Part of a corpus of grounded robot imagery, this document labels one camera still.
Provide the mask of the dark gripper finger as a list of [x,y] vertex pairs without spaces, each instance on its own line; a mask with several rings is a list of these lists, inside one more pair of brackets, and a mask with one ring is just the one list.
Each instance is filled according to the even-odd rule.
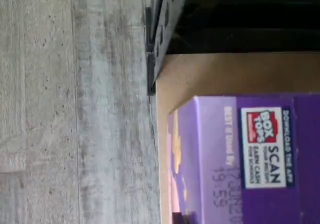
[[172,224],[197,224],[195,212],[183,214],[181,212],[172,213]]

